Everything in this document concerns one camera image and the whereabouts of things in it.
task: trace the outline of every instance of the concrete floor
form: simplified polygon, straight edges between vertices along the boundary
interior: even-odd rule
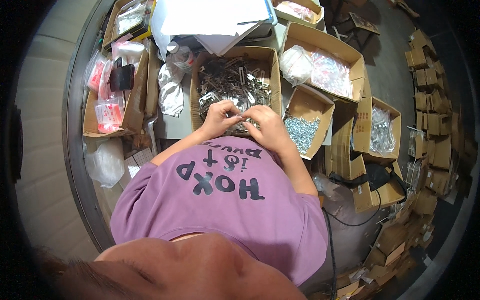
[[[385,0],[369,0],[361,8],[352,10],[364,19],[376,24],[381,33],[374,36],[363,52],[367,72],[370,79],[373,96],[395,107],[402,113],[402,135],[400,141],[400,157],[398,163],[406,175],[406,164],[409,160],[407,126],[415,124],[414,90],[410,72],[405,60],[405,51],[409,51],[408,36],[414,31],[414,25],[409,17],[400,9],[392,8]],[[330,24],[331,12],[326,12],[327,28]],[[339,28],[340,33],[349,28]],[[350,44],[358,49],[355,41]],[[368,219],[372,212],[356,214],[353,199],[348,190],[343,190],[345,199],[341,202],[324,203],[329,212],[339,209],[339,219],[358,224]],[[382,210],[378,216],[361,227],[347,227],[331,219],[337,273],[341,274],[361,264],[368,253],[370,245],[375,241],[380,231],[376,223],[388,214],[388,209]],[[306,295],[319,290],[326,290],[325,285],[332,279],[332,261],[330,249],[324,265],[305,282],[300,289]]]

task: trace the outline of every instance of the black bag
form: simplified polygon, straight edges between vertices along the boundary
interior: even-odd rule
[[[390,173],[388,173],[387,170],[385,170],[385,167],[383,167],[382,165],[369,163],[365,165],[367,174],[363,174],[352,180],[347,180],[340,175],[332,172],[330,174],[330,180],[336,184],[343,184],[349,189],[354,189],[359,185],[368,182],[370,185],[370,191],[373,192],[387,184],[391,179],[395,179],[396,182],[398,182],[398,185],[401,187],[403,194],[405,195],[404,200],[401,201],[404,202],[407,197],[407,186],[405,185],[403,180],[401,180],[401,178],[395,173],[393,164],[390,163],[388,167],[392,170]]]

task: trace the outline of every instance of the person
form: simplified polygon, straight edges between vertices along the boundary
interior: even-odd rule
[[[117,245],[74,262],[57,281],[69,299],[305,299],[298,286],[324,263],[317,189],[281,118],[241,115],[229,100],[143,165],[111,217]],[[244,126],[254,142],[219,137]]]

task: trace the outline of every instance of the metal part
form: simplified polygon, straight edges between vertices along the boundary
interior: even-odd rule
[[[205,121],[208,108],[212,103],[228,99],[241,111],[244,112],[254,105],[271,104],[272,90],[270,84],[265,82],[265,70],[256,68],[249,71],[249,66],[254,65],[256,60],[238,56],[230,60],[224,58],[209,60],[201,66],[198,74],[200,87],[199,107],[200,118]],[[259,125],[247,119],[256,128]],[[248,133],[240,123],[227,131],[231,133]]]

